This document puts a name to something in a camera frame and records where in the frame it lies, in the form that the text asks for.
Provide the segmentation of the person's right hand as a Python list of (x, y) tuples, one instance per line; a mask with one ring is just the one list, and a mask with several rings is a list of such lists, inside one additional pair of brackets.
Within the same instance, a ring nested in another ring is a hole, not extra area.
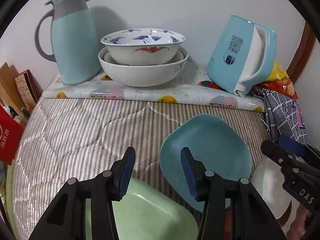
[(305, 220), (307, 218), (308, 210), (304, 207), (300, 207), (297, 210), (296, 218), (290, 225), (290, 229), (286, 234), (287, 240), (300, 240), (304, 233), (305, 229)]

